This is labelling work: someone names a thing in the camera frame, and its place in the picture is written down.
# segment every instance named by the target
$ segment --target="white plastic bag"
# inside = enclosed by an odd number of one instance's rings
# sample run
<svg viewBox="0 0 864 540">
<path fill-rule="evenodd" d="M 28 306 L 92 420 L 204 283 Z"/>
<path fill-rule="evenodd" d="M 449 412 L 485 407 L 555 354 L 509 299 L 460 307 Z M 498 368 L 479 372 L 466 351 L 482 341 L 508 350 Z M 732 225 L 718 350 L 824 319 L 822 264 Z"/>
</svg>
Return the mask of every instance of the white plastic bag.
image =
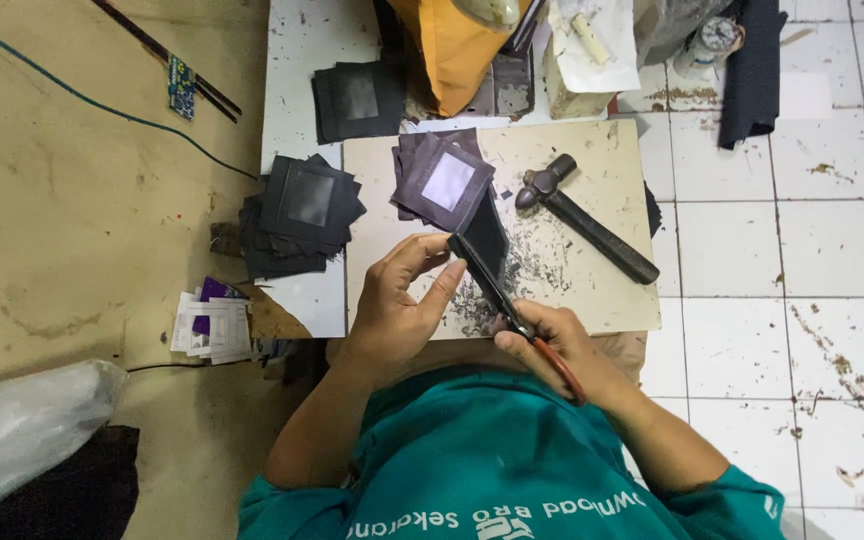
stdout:
<svg viewBox="0 0 864 540">
<path fill-rule="evenodd" d="M 0 501 L 86 444 L 112 417 L 126 376 L 85 360 L 0 382 Z"/>
</svg>

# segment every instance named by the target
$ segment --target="plastic bag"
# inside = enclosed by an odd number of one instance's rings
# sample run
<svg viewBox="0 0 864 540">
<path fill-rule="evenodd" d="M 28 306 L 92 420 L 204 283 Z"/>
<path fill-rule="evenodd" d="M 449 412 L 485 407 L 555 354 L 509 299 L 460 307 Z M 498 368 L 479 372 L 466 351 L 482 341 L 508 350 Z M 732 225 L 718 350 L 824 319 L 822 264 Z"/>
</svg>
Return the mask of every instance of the plastic bag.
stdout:
<svg viewBox="0 0 864 540">
<path fill-rule="evenodd" d="M 0 382 L 0 501 L 86 444 L 112 417 L 126 376 L 85 360 Z"/>
<path fill-rule="evenodd" d="M 686 38 L 734 0 L 648 0 L 650 6 L 635 19 L 638 65 L 652 66 L 672 58 Z"/>
</svg>

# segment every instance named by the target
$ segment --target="scissors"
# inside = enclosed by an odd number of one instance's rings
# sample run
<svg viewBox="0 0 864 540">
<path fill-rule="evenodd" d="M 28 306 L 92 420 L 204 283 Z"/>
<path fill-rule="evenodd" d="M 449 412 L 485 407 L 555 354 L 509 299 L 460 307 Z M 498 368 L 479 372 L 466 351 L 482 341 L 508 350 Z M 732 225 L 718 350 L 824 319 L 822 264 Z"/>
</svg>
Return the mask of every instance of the scissors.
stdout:
<svg viewBox="0 0 864 540">
<path fill-rule="evenodd" d="M 448 247 L 452 250 L 452 253 L 461 259 L 465 259 L 468 263 L 468 273 L 475 280 L 479 289 L 482 289 L 488 303 L 494 309 L 498 310 L 506 328 L 510 332 L 514 332 L 528 340 L 528 342 L 545 357 L 546 362 L 548 362 L 548 364 L 552 366 L 552 369 L 556 371 L 558 376 L 565 381 L 565 385 L 572 392 L 572 395 L 575 396 L 575 398 L 572 399 L 572 405 L 582 407 L 586 403 L 586 393 L 582 389 L 582 384 L 580 384 L 579 380 L 574 374 L 572 374 L 569 366 L 567 366 L 566 362 L 562 360 L 562 357 L 559 356 L 558 352 L 552 350 L 548 343 L 546 343 L 545 339 L 536 335 L 536 329 L 534 326 L 522 320 L 522 317 L 512 305 L 512 300 L 510 300 L 509 296 L 505 294 L 505 291 L 498 286 L 496 277 L 489 271 L 482 257 L 477 251 L 475 251 L 475 248 L 469 243 L 469 240 L 466 240 L 462 234 L 456 232 L 449 237 Z"/>
</svg>

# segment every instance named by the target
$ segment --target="white tile floor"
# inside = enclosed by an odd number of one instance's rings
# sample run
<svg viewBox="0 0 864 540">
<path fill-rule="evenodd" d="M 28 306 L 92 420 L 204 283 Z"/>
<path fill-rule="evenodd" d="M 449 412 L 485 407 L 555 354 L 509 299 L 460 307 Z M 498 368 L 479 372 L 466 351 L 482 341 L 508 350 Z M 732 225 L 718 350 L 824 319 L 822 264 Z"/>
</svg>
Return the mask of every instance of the white tile floor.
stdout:
<svg viewBox="0 0 864 540">
<path fill-rule="evenodd" d="M 664 216 L 642 384 L 785 494 L 789 540 L 864 540 L 864 0 L 781 5 L 783 38 L 811 30 L 782 71 L 826 73 L 830 119 L 724 152 L 721 74 L 652 66 L 620 96 Z"/>
</svg>

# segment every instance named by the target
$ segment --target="orange bag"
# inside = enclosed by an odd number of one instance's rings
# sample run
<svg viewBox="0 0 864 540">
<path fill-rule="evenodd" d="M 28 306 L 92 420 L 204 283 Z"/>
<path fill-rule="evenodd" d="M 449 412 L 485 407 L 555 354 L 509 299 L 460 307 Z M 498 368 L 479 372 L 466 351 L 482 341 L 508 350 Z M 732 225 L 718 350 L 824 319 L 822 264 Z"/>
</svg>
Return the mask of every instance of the orange bag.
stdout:
<svg viewBox="0 0 864 540">
<path fill-rule="evenodd" d="M 518 0 L 524 14 L 530 0 Z M 389 0 L 425 60 L 438 114 L 453 117 L 472 101 L 489 64 L 509 40 L 465 16 L 452 0 Z"/>
</svg>

